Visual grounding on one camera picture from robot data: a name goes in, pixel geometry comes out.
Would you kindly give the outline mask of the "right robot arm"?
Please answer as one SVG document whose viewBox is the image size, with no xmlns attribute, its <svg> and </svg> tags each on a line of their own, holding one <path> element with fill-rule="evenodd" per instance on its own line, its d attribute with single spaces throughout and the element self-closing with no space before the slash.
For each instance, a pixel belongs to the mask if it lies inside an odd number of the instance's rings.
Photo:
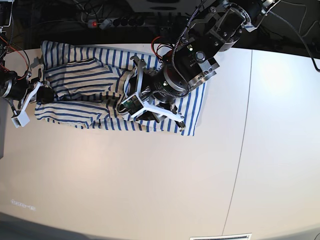
<svg viewBox="0 0 320 240">
<path fill-rule="evenodd" d="M 0 97 L 6 101 L 18 101 L 21 104 L 27 101 L 27 96 L 32 102 L 49 104 L 54 101 L 54 91 L 50 84 L 42 78 L 42 71 L 38 76 L 31 78 L 31 61 L 26 51 L 13 42 L 13 31 L 7 37 L 6 33 L 0 32 Z M 26 71 L 19 75 L 17 72 L 5 67 L 5 56 L 12 51 L 18 53 L 26 64 Z"/>
</svg>

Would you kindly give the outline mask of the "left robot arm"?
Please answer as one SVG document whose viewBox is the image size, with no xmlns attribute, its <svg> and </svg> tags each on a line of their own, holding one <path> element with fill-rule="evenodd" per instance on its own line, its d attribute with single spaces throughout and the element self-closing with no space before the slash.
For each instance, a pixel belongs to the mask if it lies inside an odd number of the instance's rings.
<svg viewBox="0 0 320 240">
<path fill-rule="evenodd" d="M 204 11 L 196 9 L 171 50 L 161 57 L 158 70 L 148 70 L 143 59 L 133 56 L 135 74 L 125 87 L 122 106 L 137 120 L 170 119 L 180 130 L 186 119 L 175 106 L 211 79 L 219 64 L 218 52 L 230 49 L 243 31 L 256 30 L 277 4 L 275 0 L 221 0 Z"/>
</svg>

